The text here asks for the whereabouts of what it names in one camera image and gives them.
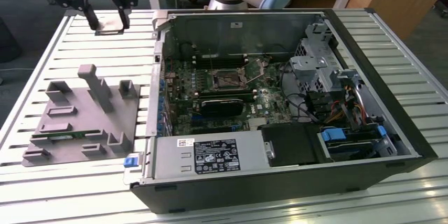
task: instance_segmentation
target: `table surface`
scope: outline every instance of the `table surface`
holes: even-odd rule
[[[98,17],[117,15],[100,10]],[[0,129],[0,222],[6,223],[445,223],[448,218],[448,93],[404,44],[364,10],[336,14],[377,73],[421,130],[438,160],[397,174],[368,190],[245,206],[156,215],[122,183],[122,158],[22,167],[22,152],[38,125],[49,81],[85,87],[80,64],[94,64],[112,86],[140,84],[134,151],[145,148],[145,121],[154,39],[152,10],[136,10],[122,35],[94,36],[84,17],[64,17],[12,113]],[[345,63],[353,62],[338,45]]]

